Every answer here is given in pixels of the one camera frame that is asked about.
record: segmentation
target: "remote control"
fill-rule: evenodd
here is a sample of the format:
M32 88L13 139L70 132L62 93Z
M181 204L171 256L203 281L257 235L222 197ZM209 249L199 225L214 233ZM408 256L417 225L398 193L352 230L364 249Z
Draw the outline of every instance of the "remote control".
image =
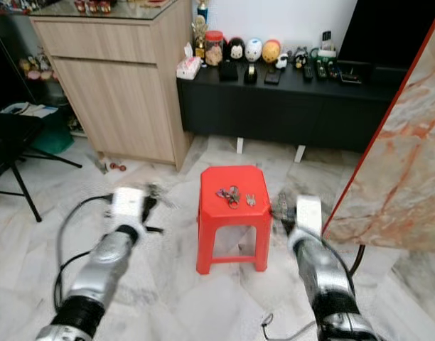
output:
M328 63L328 76L332 80L337 80L339 78L338 68L333 64L333 62Z
M325 68L323 67L322 62L320 60L317 60L316 68L317 68L318 78L320 80L325 80L327 78L327 74L326 74Z
M303 66L303 78L305 80L312 80L314 78L311 66L309 66L309 65Z

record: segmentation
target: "television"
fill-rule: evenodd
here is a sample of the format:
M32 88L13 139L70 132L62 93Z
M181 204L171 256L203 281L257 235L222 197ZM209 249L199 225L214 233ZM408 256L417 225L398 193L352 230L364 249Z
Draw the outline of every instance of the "television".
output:
M408 70L435 18L435 0L358 0L338 61Z

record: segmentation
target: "keychain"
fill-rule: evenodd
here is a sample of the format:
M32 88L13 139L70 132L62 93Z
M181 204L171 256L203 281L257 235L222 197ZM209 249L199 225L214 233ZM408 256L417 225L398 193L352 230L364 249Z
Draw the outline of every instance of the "keychain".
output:
M216 192L218 197L223 197L227 199L229 207L236 210L238 205L240 204L240 194L238 194L238 187L232 186L229 191L226 191L224 188L221 188Z

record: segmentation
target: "figurine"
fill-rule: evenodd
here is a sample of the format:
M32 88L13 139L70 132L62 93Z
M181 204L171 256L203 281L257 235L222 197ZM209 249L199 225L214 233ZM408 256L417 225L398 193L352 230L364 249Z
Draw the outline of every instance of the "figurine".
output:
M228 43L231 60L240 60L245 54L245 42L241 38L232 38Z
M294 54L294 64L297 69L301 69L308 62L308 48L297 48Z
M38 60L42 71L48 71L51 69L47 56L44 55L42 52L36 56L36 59Z
M258 38L251 38L246 42L245 56L251 63L256 62L262 55L262 41Z
M281 43L276 39L268 40L262 49L262 57L268 64L273 63L281 53Z
M32 70L35 70L35 71L39 70L39 63L38 63L38 61L32 55L28 56L28 61L31 64L31 69Z
M195 56L205 59L205 32L208 30L208 25L203 16L196 16L192 23L195 42Z
M276 61L276 69L282 70L287 67L287 62L289 61L289 56L287 53L281 53Z
M202 16L205 21L208 17L208 2L207 0L200 0L197 6L197 15Z
M25 76L28 76L28 72L30 72L30 69L31 69L30 62L27 61L26 59L20 59L18 64L20 65L21 69L23 70L23 73L25 73Z

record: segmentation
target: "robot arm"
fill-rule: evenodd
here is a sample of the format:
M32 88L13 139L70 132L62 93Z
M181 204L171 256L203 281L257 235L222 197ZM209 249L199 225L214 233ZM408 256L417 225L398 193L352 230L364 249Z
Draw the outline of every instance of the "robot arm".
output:
M380 341L355 301L352 279L344 263L321 240L321 202L300 195L296 226L289 235L299 274L316 317L319 341Z
M119 279L127 270L131 250L144 239L143 225L157 203L151 193L119 188L112 200L114 231L90 252L58 314L38 334L37 341L91 341L112 302Z

